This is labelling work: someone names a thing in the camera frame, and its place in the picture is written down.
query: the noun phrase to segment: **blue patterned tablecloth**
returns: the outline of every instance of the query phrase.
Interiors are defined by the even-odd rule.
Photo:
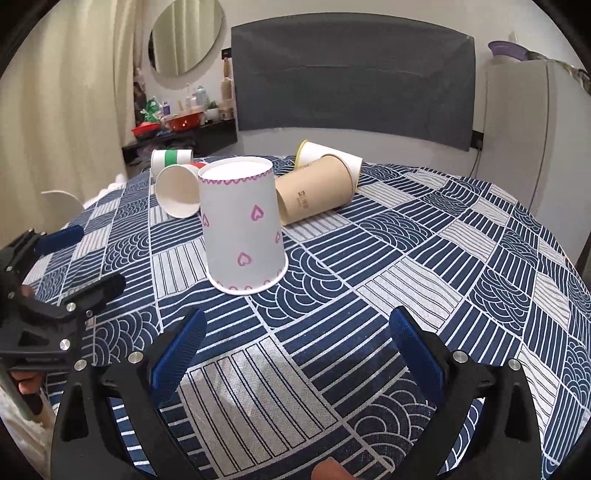
[[[275,172],[293,158],[267,157]],[[148,173],[74,223],[80,244],[44,257],[27,282],[57,303],[100,275],[127,288],[86,332],[96,364],[149,345],[191,305],[208,333],[173,400],[172,432],[208,478],[310,477],[332,456],[354,475],[384,478],[434,411],[392,342],[405,305],[450,349],[526,369],[548,477],[590,417],[591,297],[554,236],[500,188],[427,168],[365,165],[353,202],[284,229],[289,270],[249,297],[211,286],[198,216],[171,219]],[[58,404],[64,377],[50,376]],[[444,469],[466,449],[482,403]],[[120,401],[136,465],[150,470]]]

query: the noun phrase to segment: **pink wavy line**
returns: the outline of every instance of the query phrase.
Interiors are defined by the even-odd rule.
[[[247,180],[258,180],[260,178],[266,177],[267,175],[269,175],[269,173],[273,173],[273,169],[270,168],[269,170],[267,170],[264,173],[259,173],[258,175],[253,175],[252,177],[245,177],[243,179],[235,179],[235,180],[210,180],[210,179],[204,179],[202,177],[199,177],[199,180],[204,182],[204,183],[213,183],[215,185],[221,185],[222,183],[224,185],[238,185],[240,182],[242,181],[247,181]]]

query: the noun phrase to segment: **round mirror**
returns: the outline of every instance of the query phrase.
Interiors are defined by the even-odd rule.
[[[150,34],[152,67],[167,77],[191,70],[213,47],[222,19],[217,0],[176,0],[170,4]]]

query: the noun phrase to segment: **kraft paper cup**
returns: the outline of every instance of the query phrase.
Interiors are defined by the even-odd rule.
[[[340,207],[355,194],[347,165],[334,155],[277,178],[275,187],[282,225]]]

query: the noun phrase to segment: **red basket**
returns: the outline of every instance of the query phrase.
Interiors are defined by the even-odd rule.
[[[160,130],[160,124],[142,125],[141,127],[135,127],[131,131],[134,133],[136,137],[141,137],[142,135],[153,132],[155,130]]]
[[[201,125],[201,117],[203,112],[188,113],[186,115],[178,116],[168,120],[168,126],[174,132],[184,132]]]

